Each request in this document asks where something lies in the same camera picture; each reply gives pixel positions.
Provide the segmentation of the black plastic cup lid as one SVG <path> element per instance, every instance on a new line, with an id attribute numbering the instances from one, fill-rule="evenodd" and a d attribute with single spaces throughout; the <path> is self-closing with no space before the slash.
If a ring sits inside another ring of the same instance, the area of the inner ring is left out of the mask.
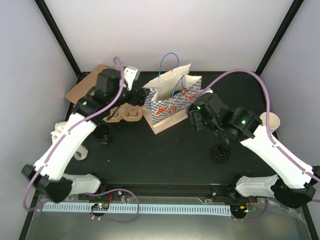
<path id="1" fill-rule="evenodd" d="M 177 95 L 177 94 L 179 94 L 181 92 L 182 92 L 181 90 L 177 90 L 177 91 L 173 92 L 172 95 L 171 95 L 171 98 L 173 98 L 175 95 Z"/>

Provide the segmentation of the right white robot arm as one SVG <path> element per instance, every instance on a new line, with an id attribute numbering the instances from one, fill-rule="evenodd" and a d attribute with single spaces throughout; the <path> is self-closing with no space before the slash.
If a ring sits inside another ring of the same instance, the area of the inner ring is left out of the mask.
<path id="1" fill-rule="evenodd" d="M 208 128 L 225 143 L 239 142 L 275 171 L 274 175 L 266 177 L 236 176 L 227 188 L 230 200 L 275 198 L 293 209 L 313 200 L 316 178 L 320 176 L 319 166 L 306 164 L 277 139 L 268 136 L 266 125 L 252 111 L 243 107 L 230 110 L 217 94 L 206 92 L 186 112 L 193 129 Z"/>

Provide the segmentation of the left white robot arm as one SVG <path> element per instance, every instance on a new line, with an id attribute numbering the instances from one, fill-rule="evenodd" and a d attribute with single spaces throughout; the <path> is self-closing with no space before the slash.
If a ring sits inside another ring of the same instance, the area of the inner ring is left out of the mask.
<path id="1" fill-rule="evenodd" d="M 110 110 L 123 104 L 142 106 L 150 92 L 135 87 L 139 70 L 126 67 L 124 71 L 104 69 L 98 75 L 95 86 L 75 104 L 62 132 L 58 134 L 47 152 L 33 165 L 26 164 L 21 172 L 51 201 L 60 203 L 71 195 L 91 194 L 103 199 L 108 192 L 106 185 L 92 174 L 70 175 L 65 169 L 70 160 Z"/>

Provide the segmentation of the blue checkered paper bag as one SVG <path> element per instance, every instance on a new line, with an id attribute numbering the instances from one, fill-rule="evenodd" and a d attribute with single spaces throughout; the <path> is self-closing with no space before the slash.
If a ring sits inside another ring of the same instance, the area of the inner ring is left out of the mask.
<path id="1" fill-rule="evenodd" d="M 143 117 L 154 134 L 158 134 L 187 118 L 188 107 L 196 100 L 202 88 L 202 77 L 189 75 L 191 64 L 180 66 L 180 59 L 174 52 L 164 55 L 176 57 L 176 65 L 162 73 L 164 58 L 161 59 L 157 77 L 143 87 L 150 93 L 142 106 Z M 175 91 L 182 91 L 171 97 Z"/>

